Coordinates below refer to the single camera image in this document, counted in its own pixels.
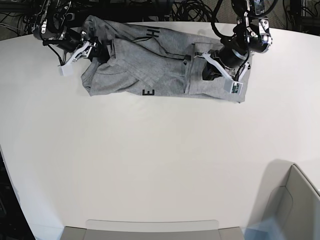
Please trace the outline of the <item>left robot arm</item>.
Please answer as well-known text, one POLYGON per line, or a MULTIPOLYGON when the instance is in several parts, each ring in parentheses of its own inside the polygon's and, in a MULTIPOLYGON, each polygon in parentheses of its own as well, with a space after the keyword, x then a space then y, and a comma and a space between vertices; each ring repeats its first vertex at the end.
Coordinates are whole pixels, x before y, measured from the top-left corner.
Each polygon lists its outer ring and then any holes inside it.
POLYGON ((231 79, 239 81, 245 73, 245 64, 250 55, 264 53, 272 44, 268 14, 278 2, 274 0, 269 8, 265 9, 263 0, 233 0, 231 6, 237 15, 233 35, 224 35, 216 27, 216 16, 222 3, 219 0, 213 10, 211 28, 220 38, 223 47, 209 56, 217 61, 223 70, 235 70, 235 75, 231 79))

